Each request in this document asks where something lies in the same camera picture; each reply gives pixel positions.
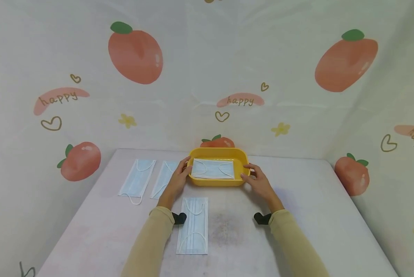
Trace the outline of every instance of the fabric wall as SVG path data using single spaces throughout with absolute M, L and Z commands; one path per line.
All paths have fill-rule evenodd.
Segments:
M 328 159 L 399 276 L 414 277 L 414 2 L 378 66 Z

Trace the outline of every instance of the heart outline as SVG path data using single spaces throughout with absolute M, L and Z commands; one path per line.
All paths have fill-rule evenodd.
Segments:
M 33 277 L 36 276 L 36 269 L 34 268 L 34 266 L 32 266 L 30 269 L 28 269 L 27 274 L 25 274 L 25 272 L 23 271 L 22 262 L 19 262 L 19 268 L 20 268 L 20 276 L 22 276 L 22 277 L 27 277 L 28 273 L 31 272 L 31 271 L 33 273 Z
M 264 92 L 264 91 L 268 90 L 269 87 L 270 86 L 267 85 L 265 82 L 262 82 L 262 84 L 261 84 L 261 91 Z
M 393 148 L 393 149 L 391 149 L 391 150 L 384 150 L 384 147 L 383 147 L 383 144 L 384 144 L 384 140 L 386 139 L 386 137 L 388 137 L 387 138 L 387 145 L 394 145 L 395 147 Z M 390 134 L 387 134 L 387 135 L 385 135 L 383 138 L 382 138 L 382 141 L 381 141 L 381 151 L 383 151 L 383 152 L 392 152 L 392 151 L 394 151 L 396 148 L 398 148 L 398 143 L 396 143 L 396 142 L 390 142 L 390 139 L 391 139 L 391 135 Z
M 76 76 L 74 74 L 70 74 L 70 77 L 73 80 L 73 82 L 75 82 L 76 84 L 79 84 L 82 81 L 82 79 L 81 79 L 80 76 Z
M 48 128 L 48 127 L 46 127 L 46 126 L 44 125 L 44 123 L 47 123 L 48 125 L 53 125 L 53 122 L 54 122 L 54 120 L 55 120 L 56 118 L 58 118 L 58 119 L 59 119 L 59 127 L 58 127 L 57 129 L 51 129 L 51 128 Z M 49 130 L 49 131 L 59 131 L 59 130 L 62 128 L 62 119 L 61 119 L 60 117 L 58 117 L 58 116 L 55 116 L 55 117 L 53 117 L 53 118 L 51 119 L 51 121 L 50 121 L 50 122 L 48 122 L 47 120 L 41 120 L 41 121 L 40 121 L 40 125 L 41 125 L 43 128 L 45 128 L 45 129 L 47 129 L 47 130 Z
M 220 118 L 222 118 L 223 116 L 225 116 L 225 114 L 227 114 L 227 117 L 226 117 L 224 120 L 222 120 L 222 121 L 221 121 L 221 120 L 219 120 L 219 119 L 218 119 L 218 114 L 219 114 L 219 117 L 220 117 Z M 229 113 L 229 112 L 221 113 L 221 112 L 219 112 L 219 111 L 216 111 L 216 112 L 215 112 L 215 117 L 216 117 L 216 120 L 217 120 L 217 121 L 219 121 L 219 122 L 224 122 L 224 121 L 226 121 L 226 120 L 230 117 L 230 113 Z

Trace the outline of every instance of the finger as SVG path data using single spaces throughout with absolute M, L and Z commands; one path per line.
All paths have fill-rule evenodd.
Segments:
M 241 178 L 242 178 L 242 180 L 244 180 L 247 183 L 249 183 L 250 186 L 253 186 L 254 185 L 254 180 L 250 176 L 247 176 L 244 173 L 241 173 Z
M 246 169 L 253 169 L 256 172 L 256 175 L 255 175 L 256 177 L 260 177 L 263 175 L 261 168 L 257 166 L 256 164 L 245 164 L 244 167 Z
M 174 172 L 177 172 L 178 174 L 181 174 L 184 166 L 186 165 L 186 162 L 190 160 L 190 156 L 184 158 L 183 160 L 180 161 L 180 163 L 178 164 L 178 167 L 176 168 L 176 170 Z
M 187 177 L 190 173 L 191 170 L 193 169 L 193 166 L 187 166 L 184 171 L 181 173 L 182 176 Z

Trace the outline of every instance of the orange peach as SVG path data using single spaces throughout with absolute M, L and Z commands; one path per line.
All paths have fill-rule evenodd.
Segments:
M 91 142 L 83 142 L 75 147 L 68 145 L 65 156 L 57 168 L 68 181 L 88 178 L 101 165 L 101 151 Z
M 378 53 L 378 43 L 364 38 L 360 30 L 348 30 L 322 56 L 315 80 L 324 90 L 342 92 L 369 69 Z
M 347 154 L 347 157 L 342 157 L 336 162 L 335 173 L 348 195 L 358 196 L 367 190 L 370 183 L 367 165 L 368 161 L 356 161 L 350 153 Z
M 200 147 L 231 147 L 234 148 L 234 142 L 227 137 L 217 135 L 212 140 L 203 139 Z
M 158 42 L 142 30 L 114 22 L 108 41 L 108 53 L 114 67 L 127 79 L 139 84 L 151 84 L 162 72 L 162 50 Z

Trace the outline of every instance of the surgical mask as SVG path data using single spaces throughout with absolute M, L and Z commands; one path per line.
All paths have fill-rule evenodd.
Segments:
M 133 167 L 131 167 L 130 173 L 118 195 L 126 195 L 130 198 L 130 202 L 133 205 L 139 205 L 142 202 L 142 196 L 144 195 L 148 181 L 150 180 L 155 163 L 156 160 L 134 161 Z M 134 203 L 133 200 L 131 200 L 132 197 L 140 197 L 141 199 L 138 203 Z
M 207 254 L 208 198 L 184 197 L 181 212 L 187 219 L 179 230 L 176 254 Z
M 203 179 L 234 179 L 233 161 L 195 159 L 191 175 Z
M 159 172 L 159 175 L 158 175 L 158 180 L 156 181 L 156 184 L 154 185 L 150 198 L 152 199 L 160 198 L 165 188 L 167 187 L 168 182 L 170 181 L 171 176 L 173 175 L 173 172 L 178 167 L 178 164 L 179 162 L 177 161 L 164 160 L 164 163 L 162 164 L 162 167 L 161 167 L 161 171 Z

